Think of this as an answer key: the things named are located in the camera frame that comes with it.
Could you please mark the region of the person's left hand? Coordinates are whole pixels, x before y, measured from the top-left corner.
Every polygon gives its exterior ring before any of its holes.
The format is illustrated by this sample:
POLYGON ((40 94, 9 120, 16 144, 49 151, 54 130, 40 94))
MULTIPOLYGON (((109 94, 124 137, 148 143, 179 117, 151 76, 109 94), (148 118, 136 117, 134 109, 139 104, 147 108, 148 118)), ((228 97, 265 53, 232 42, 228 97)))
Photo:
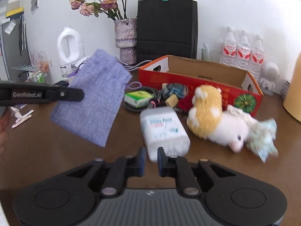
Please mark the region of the person's left hand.
POLYGON ((1 117, 1 128, 0 128, 0 159, 3 162, 4 153, 5 153, 5 143, 8 140, 7 127, 9 125, 11 118, 11 110, 7 108, 4 112, 4 115, 1 117))

